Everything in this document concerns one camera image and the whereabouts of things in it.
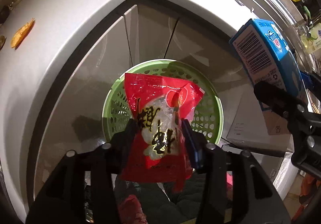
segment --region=cardboard box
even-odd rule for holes
[[[295,59],[272,21],[250,19],[230,40],[254,86],[264,80],[308,103]],[[259,103],[269,135],[289,134],[287,121]]]

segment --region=curved white surface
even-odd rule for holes
[[[108,13],[125,0],[23,0],[0,28],[0,159],[12,205],[28,212],[26,165],[34,124],[49,88],[68,57]],[[234,0],[169,0],[232,36],[252,14]],[[14,33],[36,23],[17,50]]]

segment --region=red snack package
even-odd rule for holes
[[[135,136],[122,178],[176,182],[174,190],[182,190],[193,169],[181,119],[192,121],[204,91],[188,80],[126,73],[125,92],[141,131]]]

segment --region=logo on blue box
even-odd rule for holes
[[[272,43],[277,47],[278,50],[282,51],[282,46],[276,33],[269,30],[265,35],[269,38],[270,41],[272,41]]]

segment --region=blue and white packet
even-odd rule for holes
[[[308,103],[304,83],[288,44],[272,21],[250,19],[230,40],[252,85],[264,80]],[[287,120],[260,102],[269,135],[289,133]]]

